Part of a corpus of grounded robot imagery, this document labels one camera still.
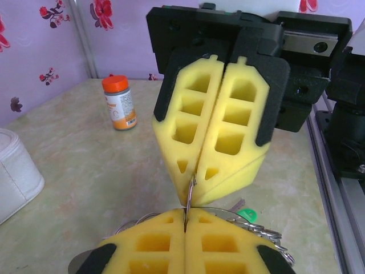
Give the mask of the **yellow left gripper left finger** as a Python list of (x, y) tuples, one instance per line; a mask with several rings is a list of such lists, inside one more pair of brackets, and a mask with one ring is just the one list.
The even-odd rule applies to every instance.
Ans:
[(103, 240), (76, 274), (184, 274), (183, 215), (173, 209)]

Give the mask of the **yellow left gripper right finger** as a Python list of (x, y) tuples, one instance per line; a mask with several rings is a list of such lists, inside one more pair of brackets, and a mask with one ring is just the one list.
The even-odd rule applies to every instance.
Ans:
[(191, 208), (185, 233), (186, 274), (295, 274), (282, 235), (237, 213)]

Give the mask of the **silver keyring with chain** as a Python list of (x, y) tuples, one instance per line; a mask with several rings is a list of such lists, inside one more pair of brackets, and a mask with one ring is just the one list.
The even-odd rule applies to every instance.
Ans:
[[(192, 193), (193, 193), (193, 187), (195, 185), (196, 185), (196, 179), (195, 178), (192, 178), (191, 181), (190, 181), (190, 183), (189, 183), (188, 198), (187, 198), (186, 207), (184, 207), (184, 208), (178, 208), (178, 209), (183, 209), (184, 210), (184, 215), (183, 215), (184, 233), (186, 233), (186, 228), (187, 228), (187, 223), (188, 223), (188, 220), (189, 220), (189, 213), (190, 213), (191, 208), (201, 208), (201, 207), (194, 207), (192, 205)], [(117, 233), (119, 233), (119, 232), (121, 232), (123, 230), (126, 230), (128, 228), (131, 228), (134, 225), (137, 225), (137, 224), (140, 224), (140, 223), (142, 223), (142, 222), (144, 222), (146, 220), (149, 220), (149, 219), (151, 219), (151, 218), (153, 218), (155, 216), (158, 216), (159, 214), (162, 214), (162, 213), (149, 213), (149, 214), (141, 217), (139, 220), (133, 220), (133, 221), (125, 222), (125, 223), (123, 223), (117, 229), (117, 231), (113, 235), (115, 235), (115, 234), (117, 234)], [(69, 266), (68, 266), (68, 274), (76, 274), (76, 271), (83, 264), (83, 262), (88, 257), (88, 255), (92, 252), (92, 250), (82, 252), (79, 255), (75, 256), (71, 260), (71, 262), (69, 263)]]

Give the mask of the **green plastic-headed key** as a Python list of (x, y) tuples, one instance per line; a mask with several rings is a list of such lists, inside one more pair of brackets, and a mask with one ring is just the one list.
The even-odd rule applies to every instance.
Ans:
[(243, 208), (237, 211), (237, 214), (251, 223), (255, 223), (257, 220), (257, 213), (251, 208)]

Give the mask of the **orange-capped pill bottle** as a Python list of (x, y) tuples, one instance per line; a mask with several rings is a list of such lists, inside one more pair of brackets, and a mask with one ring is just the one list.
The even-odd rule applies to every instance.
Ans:
[(125, 131), (137, 125), (131, 89), (125, 75), (113, 75), (102, 80), (112, 124), (115, 130)]

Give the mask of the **white zippered case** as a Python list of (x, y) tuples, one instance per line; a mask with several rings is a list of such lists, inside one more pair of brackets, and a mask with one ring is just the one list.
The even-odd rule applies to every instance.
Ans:
[(0, 225), (43, 189), (44, 177), (19, 136), (0, 128)]

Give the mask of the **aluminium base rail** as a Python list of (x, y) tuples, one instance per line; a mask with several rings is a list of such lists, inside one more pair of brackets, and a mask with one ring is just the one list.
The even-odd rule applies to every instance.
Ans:
[(358, 181), (333, 174), (315, 114), (307, 120), (319, 191), (341, 274), (365, 274), (365, 194)]

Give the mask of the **aluminium frame post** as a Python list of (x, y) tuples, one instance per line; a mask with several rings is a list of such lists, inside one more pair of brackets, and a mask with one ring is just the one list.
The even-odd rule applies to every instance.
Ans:
[(80, 9), (80, 0), (70, 0), (70, 6), (74, 16), (78, 37), (82, 45), (83, 54), (86, 60), (85, 63), (88, 76), (90, 78), (97, 79), (99, 76), (95, 66), (94, 54), (92, 52), (90, 40), (86, 32), (86, 26)]

